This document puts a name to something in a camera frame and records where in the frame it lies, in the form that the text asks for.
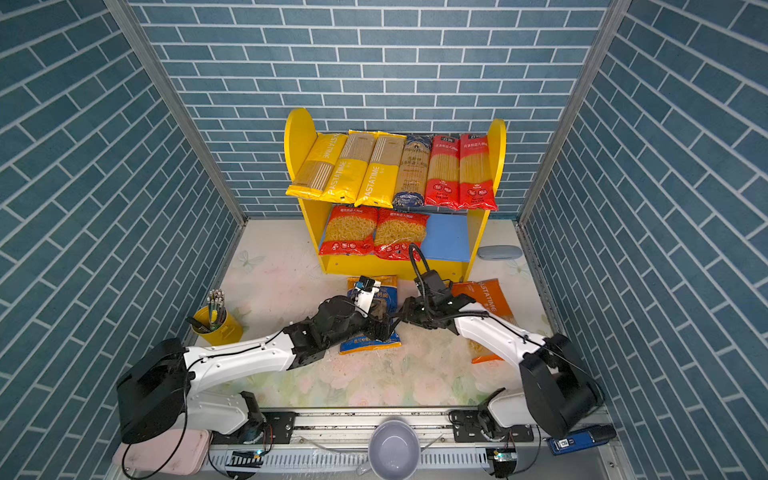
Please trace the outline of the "red spaghetti bag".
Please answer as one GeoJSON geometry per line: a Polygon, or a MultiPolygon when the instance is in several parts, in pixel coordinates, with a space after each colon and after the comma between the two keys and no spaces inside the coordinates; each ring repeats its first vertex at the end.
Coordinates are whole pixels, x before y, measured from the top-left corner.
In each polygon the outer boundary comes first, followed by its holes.
{"type": "Polygon", "coordinates": [[[498,209],[493,191],[486,136],[463,134],[459,142],[459,206],[461,209],[498,209]]]}
{"type": "Polygon", "coordinates": [[[427,205],[459,209],[459,139],[435,136],[425,190],[427,205]]]}

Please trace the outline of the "red macaroni bag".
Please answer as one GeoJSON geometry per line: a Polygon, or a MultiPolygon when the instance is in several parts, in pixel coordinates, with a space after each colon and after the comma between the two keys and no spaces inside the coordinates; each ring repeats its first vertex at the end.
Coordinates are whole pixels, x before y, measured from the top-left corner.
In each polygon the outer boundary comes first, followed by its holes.
{"type": "Polygon", "coordinates": [[[373,253],[384,260],[406,261],[409,246],[425,240],[429,216],[380,209],[374,236],[373,253]]]}
{"type": "Polygon", "coordinates": [[[326,225],[319,255],[371,254],[377,221],[378,210],[374,207],[335,205],[326,225]]]}

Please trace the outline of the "yellow spaghetti bag long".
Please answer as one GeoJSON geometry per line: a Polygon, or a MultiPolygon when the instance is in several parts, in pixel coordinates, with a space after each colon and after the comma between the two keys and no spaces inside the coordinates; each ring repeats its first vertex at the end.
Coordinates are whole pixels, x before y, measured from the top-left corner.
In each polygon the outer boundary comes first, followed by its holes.
{"type": "Polygon", "coordinates": [[[378,138],[377,133],[350,131],[330,179],[320,199],[338,204],[357,201],[369,161],[378,138]]]}

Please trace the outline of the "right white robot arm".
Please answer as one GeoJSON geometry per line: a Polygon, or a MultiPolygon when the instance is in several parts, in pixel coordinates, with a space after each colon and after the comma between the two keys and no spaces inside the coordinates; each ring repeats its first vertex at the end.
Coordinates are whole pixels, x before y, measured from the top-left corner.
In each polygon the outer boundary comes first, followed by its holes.
{"type": "Polygon", "coordinates": [[[404,323],[429,330],[447,329],[518,367],[523,392],[499,392],[487,402],[488,414],[497,426],[521,423],[522,409],[526,408],[541,430],[563,438],[603,405],[601,387],[566,336],[529,332],[466,294],[455,296],[434,270],[417,273],[415,283],[420,295],[405,300],[400,312],[404,323]]]}

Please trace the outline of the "blue shell pasta bag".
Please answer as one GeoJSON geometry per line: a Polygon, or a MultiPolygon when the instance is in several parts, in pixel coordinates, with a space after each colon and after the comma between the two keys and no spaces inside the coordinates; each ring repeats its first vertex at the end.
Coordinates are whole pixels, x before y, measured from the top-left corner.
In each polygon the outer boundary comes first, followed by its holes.
{"type": "MultiPolygon", "coordinates": [[[[388,319],[396,312],[398,306],[398,278],[394,275],[373,277],[375,282],[379,282],[379,290],[374,294],[369,313],[375,318],[383,318],[387,315],[388,319]]],[[[343,342],[339,353],[348,355],[352,353],[375,351],[398,348],[402,346],[399,335],[392,331],[390,337],[386,340],[370,339],[365,334],[360,334],[343,342]]]]}

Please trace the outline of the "blue-top Moli pasta bag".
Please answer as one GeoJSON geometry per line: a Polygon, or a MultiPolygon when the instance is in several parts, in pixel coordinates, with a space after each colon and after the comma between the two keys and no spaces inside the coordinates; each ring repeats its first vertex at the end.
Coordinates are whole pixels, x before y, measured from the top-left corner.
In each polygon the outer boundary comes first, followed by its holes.
{"type": "Polygon", "coordinates": [[[431,147],[432,137],[429,135],[406,138],[392,201],[395,208],[424,205],[431,147]]]}

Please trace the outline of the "orange pasta bag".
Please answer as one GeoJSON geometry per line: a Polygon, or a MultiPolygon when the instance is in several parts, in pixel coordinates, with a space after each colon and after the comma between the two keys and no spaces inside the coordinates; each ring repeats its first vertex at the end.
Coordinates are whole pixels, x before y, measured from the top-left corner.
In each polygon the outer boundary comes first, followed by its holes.
{"type": "MultiPolygon", "coordinates": [[[[480,303],[490,313],[516,325],[514,314],[509,307],[498,279],[483,280],[479,282],[454,283],[452,294],[466,294],[477,303],[480,303]]],[[[469,343],[472,364],[481,364],[491,361],[502,361],[502,358],[493,354],[489,349],[477,342],[469,343]]]]}

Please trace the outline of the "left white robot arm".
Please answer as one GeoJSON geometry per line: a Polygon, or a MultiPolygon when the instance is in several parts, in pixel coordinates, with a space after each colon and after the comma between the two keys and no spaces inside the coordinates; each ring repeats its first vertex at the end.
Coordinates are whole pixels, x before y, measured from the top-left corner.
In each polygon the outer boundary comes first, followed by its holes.
{"type": "Polygon", "coordinates": [[[297,369],[322,359],[355,336],[386,341],[396,323],[386,305],[369,309],[344,295],[270,337],[222,347],[185,347],[171,338],[146,353],[116,382],[121,441],[138,444],[172,429],[192,414],[193,400],[220,384],[258,373],[297,369]]]}

